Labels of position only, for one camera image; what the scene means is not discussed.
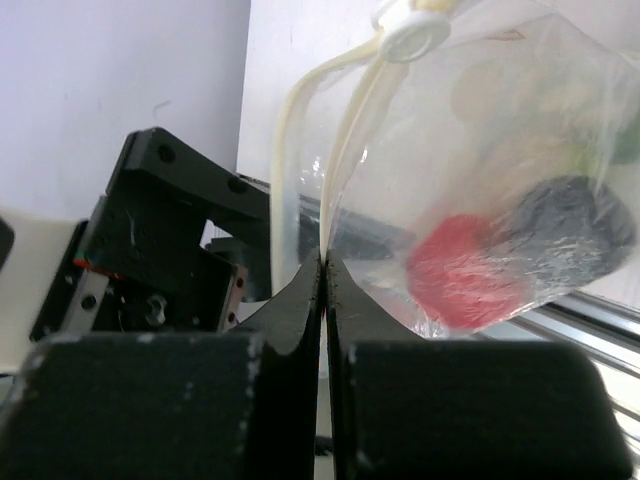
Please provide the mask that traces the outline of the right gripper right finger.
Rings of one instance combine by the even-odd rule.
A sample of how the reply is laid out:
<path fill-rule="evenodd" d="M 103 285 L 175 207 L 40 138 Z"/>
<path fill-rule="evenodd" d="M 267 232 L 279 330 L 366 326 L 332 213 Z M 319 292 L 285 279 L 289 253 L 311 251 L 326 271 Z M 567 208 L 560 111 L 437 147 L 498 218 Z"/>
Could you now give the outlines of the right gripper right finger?
<path fill-rule="evenodd" d="M 324 266 L 339 479 L 629 479 L 591 360 L 566 342 L 426 340 Z"/>

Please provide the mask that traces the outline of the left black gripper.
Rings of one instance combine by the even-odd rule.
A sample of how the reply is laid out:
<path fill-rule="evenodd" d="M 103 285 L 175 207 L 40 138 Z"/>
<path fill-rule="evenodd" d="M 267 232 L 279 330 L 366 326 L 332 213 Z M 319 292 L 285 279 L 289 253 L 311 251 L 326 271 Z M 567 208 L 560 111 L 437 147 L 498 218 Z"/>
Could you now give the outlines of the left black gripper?
<path fill-rule="evenodd" d="M 169 131 L 130 133 L 77 222 L 29 337 L 233 324 L 248 273 L 268 297 L 269 197 Z"/>

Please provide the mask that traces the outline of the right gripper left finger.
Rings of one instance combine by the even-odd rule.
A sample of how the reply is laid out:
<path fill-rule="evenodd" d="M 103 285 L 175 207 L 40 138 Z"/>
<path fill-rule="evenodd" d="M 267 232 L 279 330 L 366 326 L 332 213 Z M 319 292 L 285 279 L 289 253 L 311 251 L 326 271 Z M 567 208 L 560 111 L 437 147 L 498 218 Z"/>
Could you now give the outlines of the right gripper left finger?
<path fill-rule="evenodd" d="M 310 479 L 321 262 L 224 334 L 57 335 L 1 410 L 5 479 Z"/>

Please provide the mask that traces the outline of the red tomato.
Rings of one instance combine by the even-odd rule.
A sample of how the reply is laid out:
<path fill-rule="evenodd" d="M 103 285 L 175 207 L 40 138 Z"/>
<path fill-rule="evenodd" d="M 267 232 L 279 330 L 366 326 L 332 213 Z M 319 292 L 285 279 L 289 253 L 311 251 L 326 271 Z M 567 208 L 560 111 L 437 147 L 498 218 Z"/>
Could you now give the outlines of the red tomato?
<path fill-rule="evenodd" d="M 490 257 L 485 217 L 458 214 L 442 220 L 414 246 L 406 261 L 408 290 L 432 319 L 451 330 L 478 330 L 523 307 L 527 283 Z"/>

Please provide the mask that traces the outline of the black round food item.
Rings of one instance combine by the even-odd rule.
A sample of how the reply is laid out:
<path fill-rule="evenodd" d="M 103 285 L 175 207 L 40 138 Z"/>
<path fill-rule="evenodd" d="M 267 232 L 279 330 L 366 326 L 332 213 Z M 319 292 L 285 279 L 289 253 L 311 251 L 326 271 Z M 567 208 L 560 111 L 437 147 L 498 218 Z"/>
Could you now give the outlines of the black round food item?
<path fill-rule="evenodd" d="M 606 184 L 566 175 L 537 184 L 500 231 L 500 242 L 542 301 L 588 285 L 634 253 L 634 215 Z"/>

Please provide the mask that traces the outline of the clear zip top bag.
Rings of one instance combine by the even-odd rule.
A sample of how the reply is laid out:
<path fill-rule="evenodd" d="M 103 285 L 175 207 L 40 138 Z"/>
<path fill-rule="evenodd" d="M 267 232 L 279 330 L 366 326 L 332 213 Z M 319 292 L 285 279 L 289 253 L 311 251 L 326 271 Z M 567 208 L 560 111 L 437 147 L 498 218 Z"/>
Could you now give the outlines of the clear zip top bag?
<path fill-rule="evenodd" d="M 306 73 L 281 108 L 270 178 L 273 288 L 288 284 L 317 250 L 340 257 L 358 286 L 422 336 L 482 330 L 488 326 L 458 331 L 430 318 L 407 282 L 412 248 L 445 218 L 469 214 L 489 220 L 489 256 L 527 283 L 525 305 L 508 319 L 573 291 L 537 298 L 500 231 L 540 182 L 588 175 L 454 169 L 448 151 L 461 125 L 450 106 L 452 84 L 464 68 L 493 58 L 609 52 L 639 61 L 638 51 L 596 40 L 539 1 L 384 1 L 372 24 L 370 40 Z M 637 263 L 639 165 L 588 177 L 610 187 L 637 223 L 634 253 L 616 271 Z"/>

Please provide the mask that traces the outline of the white daikon radish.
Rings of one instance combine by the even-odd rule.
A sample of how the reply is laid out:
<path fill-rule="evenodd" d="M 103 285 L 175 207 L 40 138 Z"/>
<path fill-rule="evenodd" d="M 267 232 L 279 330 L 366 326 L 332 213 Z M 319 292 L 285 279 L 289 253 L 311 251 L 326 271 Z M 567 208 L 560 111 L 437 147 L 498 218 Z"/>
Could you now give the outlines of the white daikon radish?
<path fill-rule="evenodd" d="M 639 61 L 531 53 L 464 68 L 450 92 L 461 125 L 449 162 L 467 174 L 608 177 L 639 165 Z"/>

